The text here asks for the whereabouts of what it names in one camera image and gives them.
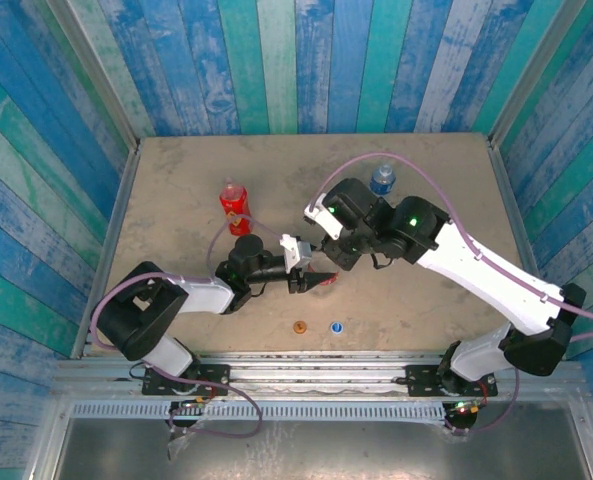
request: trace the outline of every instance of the plastic water bottle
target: plastic water bottle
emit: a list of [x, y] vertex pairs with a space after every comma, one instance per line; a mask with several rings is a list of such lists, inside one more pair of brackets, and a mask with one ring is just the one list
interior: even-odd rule
[[372, 173], [372, 180], [369, 182], [369, 189], [376, 195], [387, 195], [392, 191], [396, 174], [389, 163], [384, 163]]

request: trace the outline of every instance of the metal base plate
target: metal base plate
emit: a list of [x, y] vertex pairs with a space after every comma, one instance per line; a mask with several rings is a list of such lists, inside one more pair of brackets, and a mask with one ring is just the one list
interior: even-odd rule
[[[229, 374], [231, 367], [229, 365], [210, 365], [203, 364], [198, 369], [198, 380], [208, 380], [216, 383], [229, 383]], [[152, 369], [146, 369], [143, 377], [143, 395], [191, 395], [192, 397], [225, 397], [228, 390], [202, 385], [186, 385], [174, 382], [165, 377], [161, 377]]]
[[405, 367], [405, 378], [400, 380], [407, 385], [410, 397], [483, 397], [480, 383], [487, 387], [488, 397], [498, 395], [493, 374], [485, 375], [478, 382], [466, 383], [460, 394], [452, 394], [440, 383], [437, 370], [437, 365], [408, 365]]

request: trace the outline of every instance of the red bottle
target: red bottle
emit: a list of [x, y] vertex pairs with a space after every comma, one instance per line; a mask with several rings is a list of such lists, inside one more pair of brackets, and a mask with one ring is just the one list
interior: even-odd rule
[[[247, 190], [242, 185], [234, 183], [231, 178], [227, 179], [227, 184], [220, 194], [220, 203], [223, 205], [227, 217], [241, 213], [251, 216], [247, 203]], [[232, 232], [232, 235], [239, 237], [247, 235], [252, 233], [252, 224], [246, 218], [238, 218], [229, 224], [229, 231]]]

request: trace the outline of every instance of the wood plank wall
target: wood plank wall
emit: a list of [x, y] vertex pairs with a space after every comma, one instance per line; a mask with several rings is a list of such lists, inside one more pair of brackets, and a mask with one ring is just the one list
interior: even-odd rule
[[0, 480], [70, 355], [127, 154], [45, 0], [0, 0]]
[[563, 0], [68, 0], [152, 134], [489, 132]]
[[[501, 145], [538, 268], [593, 311], [593, 0], [587, 0]], [[579, 319], [575, 333], [593, 331]], [[569, 356], [593, 389], [593, 338]]]

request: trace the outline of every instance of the blue cap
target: blue cap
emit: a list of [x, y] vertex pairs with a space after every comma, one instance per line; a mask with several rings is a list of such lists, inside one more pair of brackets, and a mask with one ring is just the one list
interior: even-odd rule
[[335, 333], [335, 334], [338, 335], [339, 333], [343, 333], [343, 328], [344, 327], [343, 327], [343, 324], [342, 323], [340, 323], [340, 322], [334, 322], [334, 323], [331, 324], [331, 326], [329, 328], [331, 329], [332, 333]]

